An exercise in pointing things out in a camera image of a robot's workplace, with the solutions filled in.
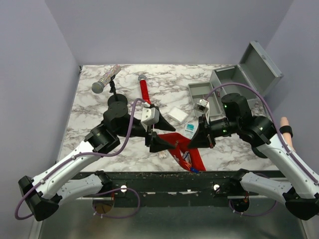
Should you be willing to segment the white gauze pack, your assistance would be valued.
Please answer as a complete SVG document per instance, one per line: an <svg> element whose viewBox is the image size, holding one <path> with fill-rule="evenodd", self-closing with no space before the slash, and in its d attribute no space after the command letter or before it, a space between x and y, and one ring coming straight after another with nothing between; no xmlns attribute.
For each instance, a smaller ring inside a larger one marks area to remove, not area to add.
<svg viewBox="0 0 319 239"><path fill-rule="evenodd" d="M174 120L175 122L178 122L179 124L182 124L188 117L188 114L181 109L177 107L173 107L167 115Z"/></svg>

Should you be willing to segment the red first aid pouch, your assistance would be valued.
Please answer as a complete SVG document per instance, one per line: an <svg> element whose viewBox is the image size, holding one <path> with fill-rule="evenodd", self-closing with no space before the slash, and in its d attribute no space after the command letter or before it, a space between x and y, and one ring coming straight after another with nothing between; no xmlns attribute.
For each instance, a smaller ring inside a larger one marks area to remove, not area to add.
<svg viewBox="0 0 319 239"><path fill-rule="evenodd" d="M183 169L190 172L190 168L195 168L199 172L206 171L198 149L187 147L190 139L177 132L160 134L159 137L175 146L175 149L168 151Z"/></svg>

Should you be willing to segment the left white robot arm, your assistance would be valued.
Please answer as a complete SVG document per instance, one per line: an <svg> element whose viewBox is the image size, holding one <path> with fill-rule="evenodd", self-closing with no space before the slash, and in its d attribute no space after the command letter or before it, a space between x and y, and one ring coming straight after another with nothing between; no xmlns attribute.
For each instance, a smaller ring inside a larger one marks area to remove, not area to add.
<svg viewBox="0 0 319 239"><path fill-rule="evenodd" d="M81 180L75 180L74 176L103 157L119 155L131 137L144 138L146 147L152 153L174 149L175 146L159 137L158 129L175 131L157 106L137 98L129 109L127 100L116 101L111 97L101 123L91 129L68 156L43 173L34 177L23 176L18 181L22 199L15 209L15 218L25 220L30 217L18 214L23 202L40 222L68 201L90 195L107 196L112 187L105 172L97 171L88 179Z"/></svg>

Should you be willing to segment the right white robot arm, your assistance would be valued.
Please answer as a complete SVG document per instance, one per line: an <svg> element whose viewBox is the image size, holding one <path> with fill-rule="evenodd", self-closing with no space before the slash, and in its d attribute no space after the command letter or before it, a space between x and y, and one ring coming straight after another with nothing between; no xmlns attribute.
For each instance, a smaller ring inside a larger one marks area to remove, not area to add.
<svg viewBox="0 0 319 239"><path fill-rule="evenodd" d="M276 200L302 220L319 213L319 176L293 152L274 123L264 116L253 116L247 100L239 93L222 97L226 117L210 121L202 115L188 148L213 148L215 138L238 134L253 149L270 159L287 178L287 182L261 177L245 169L238 170L227 189L235 195L253 192Z"/></svg>

